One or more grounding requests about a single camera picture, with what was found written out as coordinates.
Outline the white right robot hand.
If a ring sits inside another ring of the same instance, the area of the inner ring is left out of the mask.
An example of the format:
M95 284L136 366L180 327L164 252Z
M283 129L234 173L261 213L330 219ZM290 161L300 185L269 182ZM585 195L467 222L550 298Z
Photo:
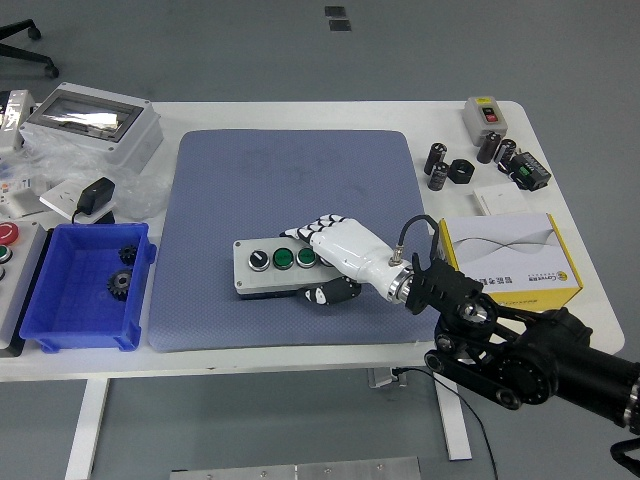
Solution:
M343 276L372 285L387 301L400 303L412 268L382 239L353 218L323 215L302 227L283 231L281 237L306 242Z

